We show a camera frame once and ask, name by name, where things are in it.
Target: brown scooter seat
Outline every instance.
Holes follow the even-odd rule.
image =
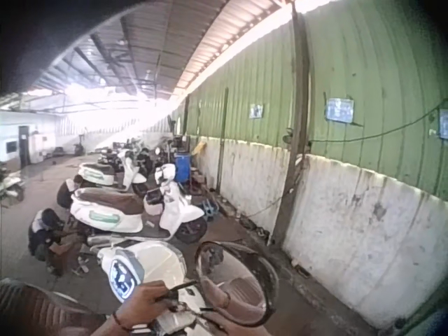
[[[81,201],[120,210],[125,215],[140,215],[144,212],[143,202],[134,194],[123,194],[101,188],[83,188],[76,192],[76,197]]]
[[[14,279],[0,281],[2,335],[91,335],[105,320],[56,293]]]
[[[100,163],[84,163],[84,167],[91,168],[100,171],[104,175],[115,175],[115,172],[111,165],[109,164],[100,164]]]

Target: round mirror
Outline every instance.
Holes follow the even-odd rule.
[[[266,259],[245,246],[206,242],[196,256],[206,300],[241,326],[260,326],[274,312],[278,279]]]

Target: green corrugated wall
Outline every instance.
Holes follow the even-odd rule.
[[[374,139],[334,142],[403,126],[448,97],[447,58],[438,35],[397,2],[341,0],[305,15],[311,56],[311,151],[448,200],[448,145],[437,136],[436,113]],[[225,137],[285,146],[281,138],[291,124],[292,52],[289,23],[217,70],[190,96],[188,133],[221,135],[224,89],[229,87]],[[331,97],[354,99],[357,125],[324,118],[325,101]],[[265,105],[262,119],[249,119],[251,104]]]
[[[448,200],[448,146],[438,115],[400,131],[448,97],[448,68],[438,35],[401,1],[346,0],[307,14],[313,63],[312,152],[392,176]],[[352,97],[354,122],[324,118],[325,97]]]
[[[221,136],[224,91],[229,87],[226,139],[284,146],[293,92],[292,26],[286,24],[254,42],[205,80],[190,96],[189,134]],[[263,118],[249,119],[251,104]]]

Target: blue barrel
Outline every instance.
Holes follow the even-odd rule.
[[[190,157],[189,153],[176,153],[174,158],[176,165],[176,181],[185,183],[190,179]]]

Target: yellow object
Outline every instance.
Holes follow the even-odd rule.
[[[199,142],[196,145],[195,149],[193,149],[193,152],[191,153],[191,155],[200,154],[206,145],[207,145],[206,142],[203,142],[203,141]]]

